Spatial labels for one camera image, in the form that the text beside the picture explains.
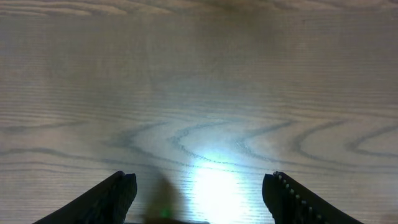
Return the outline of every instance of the wooden table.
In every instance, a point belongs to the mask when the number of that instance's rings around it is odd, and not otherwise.
[[[262,178],[282,170],[396,223],[396,1],[95,2],[0,1],[0,223],[117,170],[137,174],[127,221],[172,200],[272,223]]]

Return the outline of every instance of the brown wood plank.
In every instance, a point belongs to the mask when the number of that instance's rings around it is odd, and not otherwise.
[[[0,10],[146,4],[24,2]],[[139,184],[128,221],[167,179],[181,219],[272,223],[261,182],[282,170],[394,223],[397,25],[393,11],[2,18],[0,222],[32,223],[123,170]]]

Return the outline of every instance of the black plastic part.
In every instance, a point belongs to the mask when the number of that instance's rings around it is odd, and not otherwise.
[[[123,224],[136,195],[136,175],[118,171],[34,224]]]
[[[266,174],[262,197],[275,224],[361,224],[283,172]]]

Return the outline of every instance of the tabletop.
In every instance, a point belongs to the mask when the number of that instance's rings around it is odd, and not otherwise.
[[[0,223],[117,170],[126,221],[272,223],[281,170],[398,220],[398,1],[0,1]]]

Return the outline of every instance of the black object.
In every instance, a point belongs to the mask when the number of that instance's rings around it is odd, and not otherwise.
[[[118,171],[35,224],[123,224],[136,195],[136,175]]]
[[[361,224],[283,172],[266,174],[262,198],[275,224]]]

